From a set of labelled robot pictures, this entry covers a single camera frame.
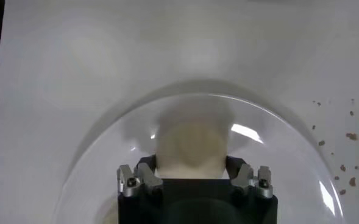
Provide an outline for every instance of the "screw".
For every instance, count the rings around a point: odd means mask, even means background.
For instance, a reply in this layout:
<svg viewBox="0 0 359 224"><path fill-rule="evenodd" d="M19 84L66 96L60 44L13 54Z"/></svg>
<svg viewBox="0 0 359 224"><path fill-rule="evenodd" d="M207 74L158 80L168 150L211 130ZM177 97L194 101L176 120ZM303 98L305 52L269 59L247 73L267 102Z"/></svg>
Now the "screw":
<svg viewBox="0 0 359 224"><path fill-rule="evenodd" d="M259 186L262 187L262 188L269 188L269 183L265 179L260 179Z"/></svg>
<svg viewBox="0 0 359 224"><path fill-rule="evenodd" d="M136 186L136 184L137 184L137 180L134 177L129 178L127 181L128 187L134 187Z"/></svg>

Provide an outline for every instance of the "white object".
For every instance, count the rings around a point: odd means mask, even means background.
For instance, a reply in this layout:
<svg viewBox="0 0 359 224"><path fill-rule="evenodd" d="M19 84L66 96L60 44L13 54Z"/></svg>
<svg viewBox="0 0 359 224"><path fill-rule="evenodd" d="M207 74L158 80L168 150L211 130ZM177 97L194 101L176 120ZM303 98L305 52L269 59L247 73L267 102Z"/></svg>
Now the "white object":
<svg viewBox="0 0 359 224"><path fill-rule="evenodd" d="M98 137L67 179L54 224L102 223L116 200L115 171L121 164L133 167L142 156L154 153L156 140L150 135L164 125L161 117L178 120L182 113L170 111L172 108L186 101L202 104L211 100L226 107L228 113L220 116L231 116L232 123L226 124L228 154L243 158L255 170L261 165L270 167L274 193L279 199L278 223L345 223L330 172L316 149L293 127L245 100L184 94L136 108ZM202 107L204 114L213 111L206 104Z"/></svg>

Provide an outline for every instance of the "brown speck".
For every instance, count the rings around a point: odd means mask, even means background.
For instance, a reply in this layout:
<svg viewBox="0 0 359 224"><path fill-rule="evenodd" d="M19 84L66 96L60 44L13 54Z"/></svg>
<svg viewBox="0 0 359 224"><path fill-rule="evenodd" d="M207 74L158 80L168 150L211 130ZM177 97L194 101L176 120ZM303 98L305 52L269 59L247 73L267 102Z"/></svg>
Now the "brown speck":
<svg viewBox="0 0 359 224"><path fill-rule="evenodd" d="M348 137L349 139L356 141L358 140L358 135L355 133L346 133L346 137Z"/></svg>
<svg viewBox="0 0 359 224"><path fill-rule="evenodd" d="M356 184L355 184L355 177L353 177L353 178L350 179L349 184L350 184L350 186L352 186L352 187L355 187L355 186L356 186Z"/></svg>

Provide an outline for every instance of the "white table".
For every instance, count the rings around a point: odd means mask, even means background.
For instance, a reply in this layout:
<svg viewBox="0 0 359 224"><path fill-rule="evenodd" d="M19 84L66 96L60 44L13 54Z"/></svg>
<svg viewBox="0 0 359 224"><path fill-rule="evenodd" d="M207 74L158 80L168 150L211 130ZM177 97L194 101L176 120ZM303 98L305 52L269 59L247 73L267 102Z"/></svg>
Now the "white table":
<svg viewBox="0 0 359 224"><path fill-rule="evenodd" d="M50 223L78 156L129 106L211 90L325 140L344 215L359 223L359 0L7 1L0 223Z"/></svg>

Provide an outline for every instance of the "white surface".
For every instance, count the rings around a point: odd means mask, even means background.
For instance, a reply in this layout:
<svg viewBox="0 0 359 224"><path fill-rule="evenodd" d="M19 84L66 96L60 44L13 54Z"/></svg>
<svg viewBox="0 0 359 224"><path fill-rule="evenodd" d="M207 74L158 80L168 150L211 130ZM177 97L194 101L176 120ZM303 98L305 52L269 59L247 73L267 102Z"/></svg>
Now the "white surface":
<svg viewBox="0 0 359 224"><path fill-rule="evenodd" d="M313 144L324 139L346 219L359 223L359 187L348 185L359 184L359 140L345 137L359 137L359 0L7 1L0 223L50 223L69 170L119 114L200 89L266 105Z"/></svg>
<svg viewBox="0 0 359 224"><path fill-rule="evenodd" d="M211 116L211 111L215 113L212 120L220 123L219 129L226 130L224 135L229 136L229 155L245 159L255 173L262 165L270 167L271 183L278 197L278 223L345 223L332 185L333 177L316 149L295 129L248 102L231 97L184 94L148 103L111 125L71 172L54 224L103 223L108 212L113 212L109 208L117 194L115 171L118 167L122 164L134 167L141 157L155 153L156 139L150 136L159 138L161 128L164 134L167 129L164 120L185 121L178 118L185 113L192 114L187 121L205 119ZM258 139L249 138L253 137L251 133L256 133Z"/></svg>

